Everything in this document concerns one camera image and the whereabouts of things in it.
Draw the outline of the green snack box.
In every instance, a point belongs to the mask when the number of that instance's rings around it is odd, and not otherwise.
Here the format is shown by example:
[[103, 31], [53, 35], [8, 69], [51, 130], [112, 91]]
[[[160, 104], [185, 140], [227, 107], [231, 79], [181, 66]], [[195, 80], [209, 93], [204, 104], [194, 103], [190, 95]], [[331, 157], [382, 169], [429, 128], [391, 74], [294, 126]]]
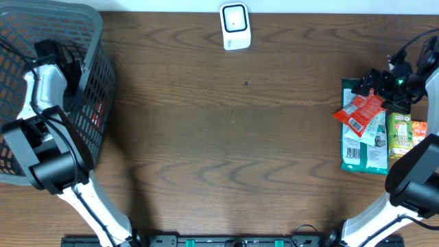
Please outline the green snack box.
[[398, 159], [413, 148], [411, 115], [391, 113], [387, 116], [388, 149], [391, 159]]

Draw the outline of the red snack packet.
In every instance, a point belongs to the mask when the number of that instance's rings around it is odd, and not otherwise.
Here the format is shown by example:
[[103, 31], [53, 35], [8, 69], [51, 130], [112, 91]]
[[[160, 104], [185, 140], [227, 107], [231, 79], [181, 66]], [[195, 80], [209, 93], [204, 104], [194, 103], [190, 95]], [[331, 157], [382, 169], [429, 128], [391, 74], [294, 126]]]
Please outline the red snack packet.
[[370, 89], [368, 96], [356, 95], [351, 103], [333, 116], [361, 137], [367, 125], [381, 112], [383, 99]]

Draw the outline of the small orange candy box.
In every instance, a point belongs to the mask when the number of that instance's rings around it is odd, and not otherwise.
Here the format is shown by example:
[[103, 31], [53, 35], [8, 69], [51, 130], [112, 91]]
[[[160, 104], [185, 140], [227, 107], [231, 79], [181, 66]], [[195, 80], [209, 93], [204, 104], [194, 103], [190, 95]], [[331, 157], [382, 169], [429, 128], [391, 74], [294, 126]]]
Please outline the small orange candy box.
[[418, 145], [425, 137], [427, 132], [427, 122], [412, 121], [413, 146]]

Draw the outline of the white teal wipes packet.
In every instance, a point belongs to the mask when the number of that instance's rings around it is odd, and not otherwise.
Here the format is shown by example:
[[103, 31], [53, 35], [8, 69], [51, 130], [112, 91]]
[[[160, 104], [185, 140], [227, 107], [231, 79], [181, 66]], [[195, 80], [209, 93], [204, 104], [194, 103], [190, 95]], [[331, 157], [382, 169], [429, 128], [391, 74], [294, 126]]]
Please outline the white teal wipes packet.
[[343, 134], [343, 139], [351, 143], [356, 141], [376, 148], [385, 146], [387, 144], [385, 111], [381, 111], [371, 120], [360, 137], [348, 128]]

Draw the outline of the green white 3M packet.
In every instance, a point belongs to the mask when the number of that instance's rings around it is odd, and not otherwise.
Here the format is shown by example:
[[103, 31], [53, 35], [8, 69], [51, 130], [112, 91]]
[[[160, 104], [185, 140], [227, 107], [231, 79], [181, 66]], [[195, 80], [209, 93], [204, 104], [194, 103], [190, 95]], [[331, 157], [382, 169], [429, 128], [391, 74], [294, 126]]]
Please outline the green white 3M packet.
[[352, 130], [342, 124], [340, 133], [340, 168], [348, 172], [387, 175], [388, 163], [388, 138], [385, 126], [385, 111], [374, 118], [371, 145], [363, 143]]

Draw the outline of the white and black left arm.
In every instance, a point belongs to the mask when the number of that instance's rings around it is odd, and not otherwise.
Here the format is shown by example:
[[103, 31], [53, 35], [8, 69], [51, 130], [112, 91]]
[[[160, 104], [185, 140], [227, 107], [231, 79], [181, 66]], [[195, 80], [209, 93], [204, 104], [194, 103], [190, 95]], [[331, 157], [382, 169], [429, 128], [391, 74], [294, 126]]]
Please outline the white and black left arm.
[[1, 54], [1, 181], [58, 196], [101, 246], [146, 246], [94, 174], [115, 89], [110, 67], [93, 69], [96, 51], [52, 38], [31, 47], [2, 38]]

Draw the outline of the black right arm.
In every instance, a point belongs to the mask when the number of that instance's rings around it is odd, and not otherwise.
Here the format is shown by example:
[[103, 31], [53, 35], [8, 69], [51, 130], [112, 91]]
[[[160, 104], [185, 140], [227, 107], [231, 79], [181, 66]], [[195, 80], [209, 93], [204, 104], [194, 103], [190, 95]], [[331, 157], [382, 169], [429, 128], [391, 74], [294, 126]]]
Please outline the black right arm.
[[[342, 132], [376, 139], [360, 143], [341, 136], [342, 169], [387, 177], [385, 192], [359, 215], [342, 220], [321, 246], [376, 246], [405, 225], [438, 214], [438, 37], [424, 42], [417, 70], [406, 55], [400, 48], [389, 56], [388, 71], [371, 69], [362, 79], [342, 81], [342, 109], [334, 114]], [[391, 129], [409, 143], [411, 107], [423, 97], [428, 98], [426, 137], [389, 166]]]

